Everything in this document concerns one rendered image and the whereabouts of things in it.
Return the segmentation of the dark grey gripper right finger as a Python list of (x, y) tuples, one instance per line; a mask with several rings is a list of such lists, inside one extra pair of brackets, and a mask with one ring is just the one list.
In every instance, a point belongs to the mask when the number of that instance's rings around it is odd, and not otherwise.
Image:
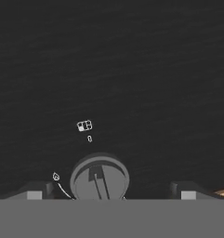
[(180, 200), (222, 199), (222, 196), (210, 192), (191, 181), (173, 181), (170, 184), (170, 197)]

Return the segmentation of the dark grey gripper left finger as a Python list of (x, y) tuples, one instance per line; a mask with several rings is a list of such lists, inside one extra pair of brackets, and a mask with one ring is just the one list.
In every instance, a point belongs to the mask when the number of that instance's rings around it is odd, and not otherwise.
[(52, 182), (30, 182), (22, 188), (2, 195), (2, 199), (45, 200), (54, 198), (54, 184)]

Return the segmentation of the grey round stove knob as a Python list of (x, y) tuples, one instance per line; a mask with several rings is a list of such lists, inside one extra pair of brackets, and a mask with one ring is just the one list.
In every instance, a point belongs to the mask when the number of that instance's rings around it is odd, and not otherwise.
[(130, 177), (116, 156), (92, 153), (73, 168), (70, 188), (77, 200), (124, 200)]

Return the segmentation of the black stove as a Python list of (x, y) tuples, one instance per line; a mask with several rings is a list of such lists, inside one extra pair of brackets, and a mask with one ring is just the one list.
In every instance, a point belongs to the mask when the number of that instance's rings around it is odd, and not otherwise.
[(93, 152), (224, 189), (224, 0), (0, 0), (0, 195)]

